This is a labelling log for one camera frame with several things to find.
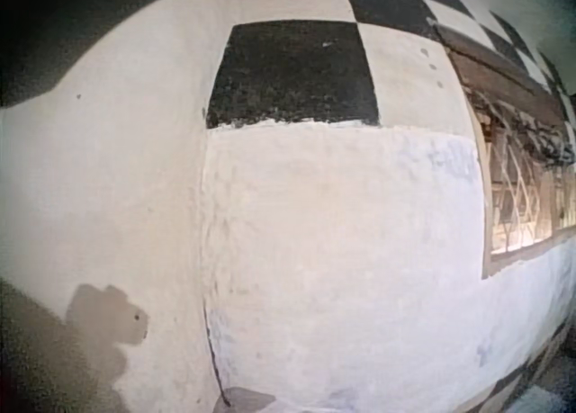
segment black and white checkered pattern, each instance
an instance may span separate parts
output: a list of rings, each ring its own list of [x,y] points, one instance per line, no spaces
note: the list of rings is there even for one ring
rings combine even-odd
[[[566,121],[574,121],[553,64],[477,0],[245,0],[243,8],[214,85],[210,128],[263,119],[432,128],[432,121],[450,122],[458,115],[444,106],[446,96],[460,88],[430,18],[524,70],[559,97]],[[406,67],[406,78],[395,81],[387,63]],[[409,112],[427,103],[436,117]]]

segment window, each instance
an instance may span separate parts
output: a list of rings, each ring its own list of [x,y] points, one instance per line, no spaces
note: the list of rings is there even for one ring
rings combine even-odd
[[[464,91],[481,126],[490,176],[487,244],[503,255],[576,225],[576,175],[566,133],[481,91]]]

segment checkered wall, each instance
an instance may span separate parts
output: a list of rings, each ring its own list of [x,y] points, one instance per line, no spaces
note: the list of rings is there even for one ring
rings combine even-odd
[[[214,84],[208,128],[265,119],[385,124],[385,98],[398,88],[381,78],[378,84],[374,74],[393,64],[374,56],[378,35],[365,34],[402,31],[414,35],[415,49],[426,49],[418,38],[438,42],[428,18],[498,52],[560,99],[566,121],[572,113],[554,65],[476,0],[247,0],[243,8]],[[390,31],[380,39],[397,42]]]

